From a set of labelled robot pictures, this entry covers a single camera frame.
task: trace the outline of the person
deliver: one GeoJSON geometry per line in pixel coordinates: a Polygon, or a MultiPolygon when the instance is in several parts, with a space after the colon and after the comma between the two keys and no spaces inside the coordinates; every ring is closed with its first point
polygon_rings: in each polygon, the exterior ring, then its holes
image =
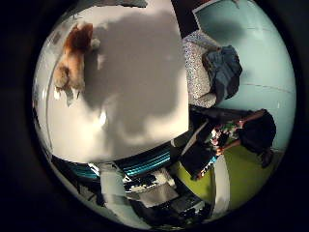
{"type": "Polygon", "coordinates": [[[218,147],[216,153],[223,155],[226,150],[242,145],[248,151],[261,155],[262,168],[268,167],[273,158],[270,147],[276,134],[276,126],[269,112],[266,109],[251,111],[234,123],[235,126],[229,130],[234,131],[238,138],[218,147]]]}

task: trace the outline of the chair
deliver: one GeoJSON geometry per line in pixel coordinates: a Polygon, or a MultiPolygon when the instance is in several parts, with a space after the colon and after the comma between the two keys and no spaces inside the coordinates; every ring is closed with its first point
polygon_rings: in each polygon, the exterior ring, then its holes
{"type": "Polygon", "coordinates": [[[211,91],[211,82],[208,72],[202,62],[204,53],[216,51],[220,44],[197,30],[183,38],[183,51],[185,59],[187,89],[189,103],[210,108],[215,104],[216,96],[211,91]]]}

